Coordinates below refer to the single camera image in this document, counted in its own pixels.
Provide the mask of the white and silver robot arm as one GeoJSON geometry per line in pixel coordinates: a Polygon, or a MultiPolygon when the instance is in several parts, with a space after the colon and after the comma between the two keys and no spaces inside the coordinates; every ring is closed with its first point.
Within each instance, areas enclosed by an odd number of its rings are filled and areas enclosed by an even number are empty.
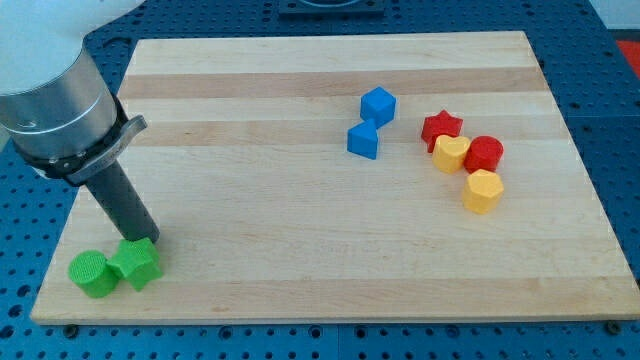
{"type": "Polygon", "coordinates": [[[85,37],[144,0],[2,0],[1,125],[43,175],[73,185],[113,165],[146,127],[127,118],[85,37]]]}

